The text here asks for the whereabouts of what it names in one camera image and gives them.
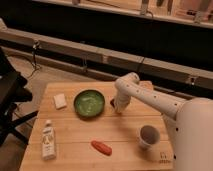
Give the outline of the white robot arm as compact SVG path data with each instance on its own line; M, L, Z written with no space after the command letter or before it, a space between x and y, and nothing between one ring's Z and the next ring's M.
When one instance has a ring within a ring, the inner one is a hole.
M132 97L176 121L174 171L213 171L213 100L186 100L139 84L140 78L128 73L116 79L114 109L122 113Z

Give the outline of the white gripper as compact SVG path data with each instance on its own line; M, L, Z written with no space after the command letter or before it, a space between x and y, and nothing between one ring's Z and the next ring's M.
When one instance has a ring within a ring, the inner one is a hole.
M122 113L129 105L129 96L117 93L114 99L111 99L110 104L117 113Z

